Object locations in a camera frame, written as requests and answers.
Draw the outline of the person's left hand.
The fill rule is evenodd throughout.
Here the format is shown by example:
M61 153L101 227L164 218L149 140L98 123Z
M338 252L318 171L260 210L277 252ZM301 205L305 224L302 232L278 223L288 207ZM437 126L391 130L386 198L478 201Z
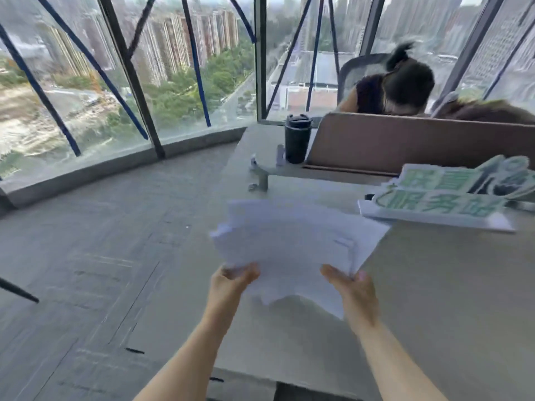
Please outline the person's left hand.
M228 278L228 271L237 268L221 265L211 277L204 315L212 320L232 319L245 289L250 285L235 285Z

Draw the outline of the person's right hand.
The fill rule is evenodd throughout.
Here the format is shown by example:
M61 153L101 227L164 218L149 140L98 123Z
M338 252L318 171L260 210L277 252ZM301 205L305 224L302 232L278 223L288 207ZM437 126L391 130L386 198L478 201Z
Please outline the person's right hand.
M344 317L351 330L360 336L373 329L379 320L379 302L373 280L366 271L351 276L349 288L335 288L341 296Z

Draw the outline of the stack of white paper sheets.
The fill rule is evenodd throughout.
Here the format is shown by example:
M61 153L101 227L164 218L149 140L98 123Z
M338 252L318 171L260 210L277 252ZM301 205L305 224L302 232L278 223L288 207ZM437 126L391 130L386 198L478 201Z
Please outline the stack of white paper sheets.
M235 200L228 203L228 221L210 237L231 268L258 264L260 277L246 293L264 306L298 296L343 319L342 301L320 268L329 264L353 276L390 228L390 222L304 202Z

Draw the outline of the person's right forearm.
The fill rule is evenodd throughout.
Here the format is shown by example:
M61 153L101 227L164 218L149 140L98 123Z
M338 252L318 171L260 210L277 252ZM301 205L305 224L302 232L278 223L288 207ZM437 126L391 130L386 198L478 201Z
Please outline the person's right forearm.
M383 401L448 401L383 323L350 322Z

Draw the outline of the person's left forearm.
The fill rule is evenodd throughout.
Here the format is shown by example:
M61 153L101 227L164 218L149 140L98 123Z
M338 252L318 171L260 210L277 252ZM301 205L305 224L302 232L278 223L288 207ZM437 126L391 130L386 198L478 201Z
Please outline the person's left forearm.
M132 401L205 401L218 350L236 311L207 309L177 353Z

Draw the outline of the grey metal desk clamp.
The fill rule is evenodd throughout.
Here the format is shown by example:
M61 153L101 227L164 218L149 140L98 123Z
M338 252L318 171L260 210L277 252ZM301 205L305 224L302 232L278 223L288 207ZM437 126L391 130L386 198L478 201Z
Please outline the grey metal desk clamp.
M270 175L279 175L281 169L286 164L285 158L285 147L283 144L279 144L276 149L276 164L275 167L266 167L258 163L256 154L251 155L249 171L252 175L257 176L257 181L250 183L248 190L267 192L269 188L269 176Z

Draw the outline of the black travel mug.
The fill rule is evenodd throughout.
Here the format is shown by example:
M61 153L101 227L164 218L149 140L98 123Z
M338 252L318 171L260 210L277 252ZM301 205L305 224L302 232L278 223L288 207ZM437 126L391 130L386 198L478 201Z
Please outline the black travel mug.
M312 129L311 118L304 114L289 115L284 124L286 161L298 165L305 161Z

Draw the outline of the green and white cutout sign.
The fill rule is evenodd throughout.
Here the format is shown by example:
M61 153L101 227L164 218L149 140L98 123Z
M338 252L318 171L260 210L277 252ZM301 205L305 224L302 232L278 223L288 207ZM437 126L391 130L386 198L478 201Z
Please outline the green and white cutout sign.
M526 156L497 155L475 168L406 163L398 177L358 201L362 216L515 232L505 208L535 192Z

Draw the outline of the brown desk divider panel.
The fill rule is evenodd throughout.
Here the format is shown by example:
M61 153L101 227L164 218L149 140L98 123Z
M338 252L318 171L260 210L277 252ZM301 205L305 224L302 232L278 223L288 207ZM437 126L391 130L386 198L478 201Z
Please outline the brown desk divider panel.
M500 154L535 170L535 126L332 112L303 167L394 176L406 163L475 168Z

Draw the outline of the grey mesh office chair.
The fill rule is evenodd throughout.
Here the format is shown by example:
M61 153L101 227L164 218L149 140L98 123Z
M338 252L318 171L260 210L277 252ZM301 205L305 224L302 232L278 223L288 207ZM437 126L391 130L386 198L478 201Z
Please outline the grey mesh office chair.
M373 54L350 60L342 68L336 112L387 115L395 105L387 98L384 81L398 66L394 54Z

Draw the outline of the brown furry bundle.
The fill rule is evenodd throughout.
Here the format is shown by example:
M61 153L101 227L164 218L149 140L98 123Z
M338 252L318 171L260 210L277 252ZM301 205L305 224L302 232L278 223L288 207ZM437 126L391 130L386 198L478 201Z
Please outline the brown furry bundle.
M431 117L443 120L508 123L535 126L535 114L507 100L461 98L451 92L436 102Z

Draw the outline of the black tripod leg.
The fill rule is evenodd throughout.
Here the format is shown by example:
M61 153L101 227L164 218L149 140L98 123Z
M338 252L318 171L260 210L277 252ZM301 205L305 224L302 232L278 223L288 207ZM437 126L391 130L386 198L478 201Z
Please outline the black tripod leg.
M36 303L38 304L40 302L40 300L32 295L31 293L29 293L28 291L24 290L23 288L9 282L8 280L0 277L0 289L3 289L7 292L10 292L14 295L17 295L19 297L22 297L24 299L27 299L27 300L30 300L31 302L33 303Z

